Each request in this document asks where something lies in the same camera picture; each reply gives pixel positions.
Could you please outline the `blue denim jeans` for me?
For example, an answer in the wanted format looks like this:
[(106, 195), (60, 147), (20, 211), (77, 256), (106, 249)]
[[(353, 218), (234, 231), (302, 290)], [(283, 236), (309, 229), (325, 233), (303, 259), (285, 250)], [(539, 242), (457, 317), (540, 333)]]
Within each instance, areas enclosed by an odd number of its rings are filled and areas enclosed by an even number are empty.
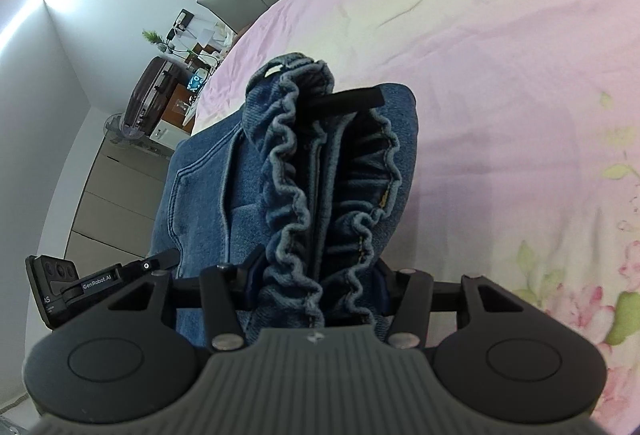
[(240, 317), (248, 340), (266, 328), (387, 332), (373, 268), (409, 198), (419, 124), (410, 88), (380, 88), (381, 107), (317, 111), (338, 93), (328, 65), (279, 56), (250, 78), (238, 111), (172, 155), (150, 250), (176, 249), (177, 276), (195, 278), (265, 247), (257, 307)]

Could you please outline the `beige drawer cabinet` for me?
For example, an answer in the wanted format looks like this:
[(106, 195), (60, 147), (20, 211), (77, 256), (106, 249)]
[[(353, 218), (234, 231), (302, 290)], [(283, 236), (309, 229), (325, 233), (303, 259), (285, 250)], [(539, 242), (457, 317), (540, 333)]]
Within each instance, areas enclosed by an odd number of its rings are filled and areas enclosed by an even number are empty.
[(80, 276), (149, 254), (168, 164), (187, 132), (166, 121), (149, 136), (131, 138), (113, 114), (80, 198), (64, 259)]

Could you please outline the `cluttered wooden bedside table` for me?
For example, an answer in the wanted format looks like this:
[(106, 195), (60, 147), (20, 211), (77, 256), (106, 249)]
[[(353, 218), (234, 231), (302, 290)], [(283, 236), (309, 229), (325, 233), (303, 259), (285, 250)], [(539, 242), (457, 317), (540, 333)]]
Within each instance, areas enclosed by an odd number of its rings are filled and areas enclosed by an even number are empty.
[(157, 36), (155, 47), (186, 70), (188, 98), (178, 103), (183, 119), (180, 128), (191, 131), (201, 91), (220, 67), (238, 35), (217, 17), (203, 17), (186, 8), (179, 10), (169, 30)]

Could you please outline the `pink floral bed sheet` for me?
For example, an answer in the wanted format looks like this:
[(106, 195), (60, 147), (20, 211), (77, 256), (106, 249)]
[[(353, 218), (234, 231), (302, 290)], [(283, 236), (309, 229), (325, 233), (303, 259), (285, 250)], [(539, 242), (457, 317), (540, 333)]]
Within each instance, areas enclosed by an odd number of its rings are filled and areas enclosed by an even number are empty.
[(602, 351), (596, 420), (639, 424), (639, 0), (281, 0), (207, 83), (195, 127), (267, 60), (338, 90), (409, 86), (418, 160), (386, 262), (480, 273)]

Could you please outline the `small green potted plant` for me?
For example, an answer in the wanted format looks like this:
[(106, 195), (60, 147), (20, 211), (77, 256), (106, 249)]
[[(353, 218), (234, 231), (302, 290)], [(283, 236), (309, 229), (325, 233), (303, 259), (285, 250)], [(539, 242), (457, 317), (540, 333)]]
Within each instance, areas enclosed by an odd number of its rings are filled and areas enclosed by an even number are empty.
[(143, 29), (141, 34), (143, 39), (145, 39), (146, 42), (149, 42), (149, 44), (160, 45), (164, 43), (164, 39), (156, 31)]

